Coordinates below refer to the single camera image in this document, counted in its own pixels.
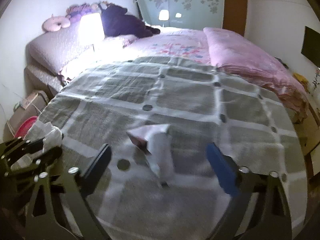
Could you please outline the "pink neck pillow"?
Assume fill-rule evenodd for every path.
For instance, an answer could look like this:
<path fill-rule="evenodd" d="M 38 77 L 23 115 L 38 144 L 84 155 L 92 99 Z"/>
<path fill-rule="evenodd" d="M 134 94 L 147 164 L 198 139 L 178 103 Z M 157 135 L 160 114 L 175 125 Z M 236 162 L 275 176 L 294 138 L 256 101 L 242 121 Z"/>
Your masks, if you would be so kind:
<path fill-rule="evenodd" d="M 46 32 L 56 32 L 60 29 L 68 28 L 71 26 L 71 22 L 64 16 L 51 16 L 43 23 L 42 27 Z"/>

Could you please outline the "pink folded duvet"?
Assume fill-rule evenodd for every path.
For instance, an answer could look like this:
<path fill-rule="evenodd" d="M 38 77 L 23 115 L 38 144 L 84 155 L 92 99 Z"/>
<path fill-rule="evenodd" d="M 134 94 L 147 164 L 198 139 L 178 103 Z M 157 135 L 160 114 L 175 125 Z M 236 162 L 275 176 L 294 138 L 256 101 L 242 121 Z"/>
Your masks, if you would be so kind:
<path fill-rule="evenodd" d="M 299 120 L 307 117 L 307 93 L 278 59 L 233 31 L 205 27 L 203 32 L 211 65 L 274 92 Z"/>

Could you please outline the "glass floral wardrobe doors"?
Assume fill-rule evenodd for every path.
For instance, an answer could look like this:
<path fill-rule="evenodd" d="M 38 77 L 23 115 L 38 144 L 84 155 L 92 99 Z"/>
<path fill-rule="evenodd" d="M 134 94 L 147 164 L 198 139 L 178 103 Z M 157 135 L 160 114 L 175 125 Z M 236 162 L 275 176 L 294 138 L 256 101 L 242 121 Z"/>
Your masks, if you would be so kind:
<path fill-rule="evenodd" d="M 183 29 L 222 28 L 225 0 L 137 0 L 145 23 Z"/>

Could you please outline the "dark purple plush toy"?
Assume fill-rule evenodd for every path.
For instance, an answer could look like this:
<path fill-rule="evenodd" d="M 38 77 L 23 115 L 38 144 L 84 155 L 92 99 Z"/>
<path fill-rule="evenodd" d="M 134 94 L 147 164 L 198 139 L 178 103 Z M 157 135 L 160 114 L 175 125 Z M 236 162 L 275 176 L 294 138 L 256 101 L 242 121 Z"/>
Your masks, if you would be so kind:
<path fill-rule="evenodd" d="M 145 38 L 161 33 L 158 28 L 145 25 L 136 16 L 127 14 L 126 8 L 115 4 L 101 10 L 101 21 L 104 34 L 108 37 L 134 35 L 137 38 Z"/>

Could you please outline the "brown wooden door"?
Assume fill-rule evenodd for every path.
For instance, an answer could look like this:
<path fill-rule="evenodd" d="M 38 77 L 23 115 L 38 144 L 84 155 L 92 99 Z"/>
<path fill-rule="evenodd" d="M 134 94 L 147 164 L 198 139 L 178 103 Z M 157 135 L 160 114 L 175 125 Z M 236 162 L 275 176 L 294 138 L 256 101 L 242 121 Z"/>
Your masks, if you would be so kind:
<path fill-rule="evenodd" d="M 245 35 L 248 0 L 225 0 L 223 29 Z"/>

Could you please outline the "pink floral bed sheet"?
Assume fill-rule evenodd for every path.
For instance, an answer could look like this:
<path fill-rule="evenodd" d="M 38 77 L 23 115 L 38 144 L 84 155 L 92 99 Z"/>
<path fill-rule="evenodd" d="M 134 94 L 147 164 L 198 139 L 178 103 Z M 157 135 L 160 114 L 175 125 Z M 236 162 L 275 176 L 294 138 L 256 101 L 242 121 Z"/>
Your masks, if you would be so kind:
<path fill-rule="evenodd" d="M 68 82 L 97 64 L 150 56 L 180 57 L 210 65 L 207 37 L 203 31 L 174 27 L 161 27 L 160 30 L 160 34 L 146 38 L 134 35 L 107 37 L 67 63 L 60 74 Z"/>

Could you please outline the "grey patterned headboard cushion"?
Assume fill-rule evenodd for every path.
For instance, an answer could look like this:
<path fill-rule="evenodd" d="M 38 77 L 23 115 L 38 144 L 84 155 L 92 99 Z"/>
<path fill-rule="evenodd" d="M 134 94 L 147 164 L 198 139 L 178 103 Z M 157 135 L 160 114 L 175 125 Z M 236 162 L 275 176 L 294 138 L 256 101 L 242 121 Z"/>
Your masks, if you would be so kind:
<path fill-rule="evenodd" d="M 27 45 L 30 56 L 54 75 L 66 74 L 68 68 L 82 65 L 91 57 L 93 44 L 101 35 L 82 22 L 56 32 L 47 32 Z"/>

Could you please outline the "black wall television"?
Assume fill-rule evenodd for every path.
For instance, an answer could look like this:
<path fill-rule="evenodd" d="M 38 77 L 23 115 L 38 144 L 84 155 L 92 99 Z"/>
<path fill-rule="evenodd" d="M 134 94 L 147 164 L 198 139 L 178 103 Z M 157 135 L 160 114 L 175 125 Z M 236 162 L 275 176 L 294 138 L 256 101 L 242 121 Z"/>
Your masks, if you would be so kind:
<path fill-rule="evenodd" d="M 320 33 L 305 26 L 301 54 L 320 67 Z"/>

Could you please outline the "pink plastic mesh basket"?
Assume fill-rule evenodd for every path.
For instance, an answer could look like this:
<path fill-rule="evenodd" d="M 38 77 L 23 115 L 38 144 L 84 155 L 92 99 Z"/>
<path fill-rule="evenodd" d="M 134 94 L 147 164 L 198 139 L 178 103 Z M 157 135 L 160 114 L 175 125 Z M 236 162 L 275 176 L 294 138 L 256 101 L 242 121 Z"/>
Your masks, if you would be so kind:
<path fill-rule="evenodd" d="M 25 120 L 25 122 L 23 124 L 21 124 L 21 126 L 18 128 L 17 132 L 15 133 L 14 138 L 25 137 L 27 135 L 29 129 L 31 129 L 33 124 L 36 122 L 37 118 L 38 118 L 38 116 L 31 116 L 30 118 Z"/>

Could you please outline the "grey bedside cabinet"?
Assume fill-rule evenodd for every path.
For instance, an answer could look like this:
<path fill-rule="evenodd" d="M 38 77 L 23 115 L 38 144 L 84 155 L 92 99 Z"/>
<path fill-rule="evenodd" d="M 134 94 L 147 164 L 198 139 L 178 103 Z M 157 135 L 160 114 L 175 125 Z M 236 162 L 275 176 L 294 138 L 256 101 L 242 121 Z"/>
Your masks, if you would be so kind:
<path fill-rule="evenodd" d="M 9 120 L 9 128 L 13 136 L 18 128 L 31 116 L 39 116 L 43 109 L 48 105 L 49 98 L 42 90 L 34 90 L 30 95 L 23 99 L 14 110 Z"/>

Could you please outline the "lit white table lamp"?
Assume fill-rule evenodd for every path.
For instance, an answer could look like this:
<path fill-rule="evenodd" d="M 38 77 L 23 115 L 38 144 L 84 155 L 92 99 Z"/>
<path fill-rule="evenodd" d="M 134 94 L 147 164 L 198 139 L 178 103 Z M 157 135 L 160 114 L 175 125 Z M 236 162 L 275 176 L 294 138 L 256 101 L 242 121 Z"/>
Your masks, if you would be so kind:
<path fill-rule="evenodd" d="M 99 43 L 105 38 L 101 16 L 98 12 L 82 16 L 78 31 L 80 40 L 86 45 Z"/>

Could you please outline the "brown plush toys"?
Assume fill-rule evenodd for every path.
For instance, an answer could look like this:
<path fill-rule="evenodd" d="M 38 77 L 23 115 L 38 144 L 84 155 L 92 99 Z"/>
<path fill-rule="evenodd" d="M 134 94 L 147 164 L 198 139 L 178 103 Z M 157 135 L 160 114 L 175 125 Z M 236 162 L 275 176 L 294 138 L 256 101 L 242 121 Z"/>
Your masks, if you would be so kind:
<path fill-rule="evenodd" d="M 107 7 L 110 5 L 107 1 L 103 1 L 100 3 L 84 3 L 81 5 L 74 4 L 71 5 L 69 8 L 66 10 L 66 18 L 68 18 L 71 22 L 71 24 L 78 22 L 81 20 L 82 16 L 96 13 L 98 12 L 99 14 L 102 13 L 103 10 L 107 9 Z"/>

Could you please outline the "white tissue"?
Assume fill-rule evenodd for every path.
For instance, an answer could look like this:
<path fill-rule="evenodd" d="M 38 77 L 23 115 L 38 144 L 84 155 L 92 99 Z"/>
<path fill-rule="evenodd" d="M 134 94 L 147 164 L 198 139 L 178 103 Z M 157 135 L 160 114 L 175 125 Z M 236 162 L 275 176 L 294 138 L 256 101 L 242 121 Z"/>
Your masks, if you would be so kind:
<path fill-rule="evenodd" d="M 62 144 L 62 131 L 58 127 L 47 122 L 43 126 L 44 138 L 42 152 L 45 153 L 52 148 L 60 147 Z"/>

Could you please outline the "white cardboard box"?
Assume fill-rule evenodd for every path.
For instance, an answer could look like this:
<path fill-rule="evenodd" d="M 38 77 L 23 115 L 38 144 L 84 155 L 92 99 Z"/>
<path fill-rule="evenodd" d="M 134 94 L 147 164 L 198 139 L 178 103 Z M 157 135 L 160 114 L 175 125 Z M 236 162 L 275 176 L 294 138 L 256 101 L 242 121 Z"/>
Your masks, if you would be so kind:
<path fill-rule="evenodd" d="M 169 124 L 144 125 L 127 132 L 131 142 L 143 151 L 148 167 L 161 186 L 169 185 L 174 176 Z"/>

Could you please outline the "grey upholstered bed frame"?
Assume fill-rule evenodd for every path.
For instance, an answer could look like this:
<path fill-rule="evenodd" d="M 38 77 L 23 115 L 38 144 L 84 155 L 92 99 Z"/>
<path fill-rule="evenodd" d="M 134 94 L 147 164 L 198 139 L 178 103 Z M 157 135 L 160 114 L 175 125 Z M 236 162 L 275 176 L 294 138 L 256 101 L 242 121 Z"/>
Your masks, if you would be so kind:
<path fill-rule="evenodd" d="M 58 76 L 53 75 L 41 65 L 29 64 L 25 67 L 24 72 L 34 89 L 44 91 L 50 99 L 54 98 L 64 87 Z"/>

